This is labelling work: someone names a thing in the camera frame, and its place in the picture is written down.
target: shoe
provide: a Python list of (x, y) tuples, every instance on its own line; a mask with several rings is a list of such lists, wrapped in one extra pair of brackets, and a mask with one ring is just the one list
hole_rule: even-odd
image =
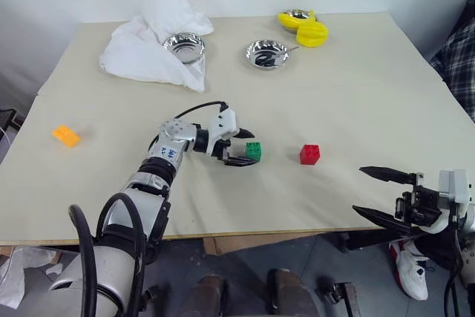
[(417, 301), (427, 300), (428, 286), (421, 263), (429, 258), (414, 255), (404, 248), (402, 241), (390, 243), (390, 252), (396, 262), (396, 278), (402, 290)]

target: floor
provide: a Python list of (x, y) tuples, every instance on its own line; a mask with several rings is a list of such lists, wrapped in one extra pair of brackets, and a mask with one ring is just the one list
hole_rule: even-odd
[[(163, 244), (161, 256), (147, 266), (144, 287), (159, 284), (163, 300), (149, 306), (141, 316), (174, 316), (183, 297), (204, 275), (217, 273), (229, 282), (227, 315), (264, 314), (266, 274), (271, 268), (283, 267), (300, 275), (313, 291), (317, 280), (328, 277), (338, 282), (352, 281), (356, 286), (361, 315), (387, 317), (443, 316), (442, 296), (448, 272), (429, 262), (433, 271), (426, 272), (429, 299), (414, 301), (399, 288), (385, 246), (374, 246), (352, 252), (341, 252), (333, 245), (335, 235), (318, 235), (245, 249), (219, 257), (205, 255), (201, 240), (169, 241)], [(72, 255), (64, 255), (67, 264)], [(27, 291), (17, 310), (0, 306), (0, 316), (24, 316), (36, 303), (39, 291), (48, 288), (50, 277), (45, 269), (28, 269)], [(458, 284), (461, 316), (469, 316), (466, 293)], [(322, 317), (346, 317), (343, 302), (324, 304), (313, 295)]]

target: table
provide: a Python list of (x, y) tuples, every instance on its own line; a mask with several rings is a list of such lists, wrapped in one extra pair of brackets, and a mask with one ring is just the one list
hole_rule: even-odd
[[(276, 71), (245, 59), (256, 39), (294, 45), (274, 17), (212, 19), (205, 36), (206, 91), (141, 83), (101, 72), (99, 55), (119, 23), (83, 24), (39, 91), (0, 166), (0, 245), (75, 243), (68, 206), (94, 230), (104, 202), (139, 167), (164, 120), (224, 99), (262, 143), (259, 164), (223, 166), (187, 154), (171, 187), (166, 238), (367, 229), (353, 204), (392, 212), (407, 187), (360, 166), (422, 171), (437, 188), (441, 169), (475, 175), (475, 125), (387, 13), (326, 15), (320, 48), (299, 48)], [(188, 116), (206, 125), (213, 108)], [(67, 125), (67, 148), (51, 131)], [(305, 143), (316, 166), (301, 166)], [(235, 154), (244, 140), (234, 140)]]

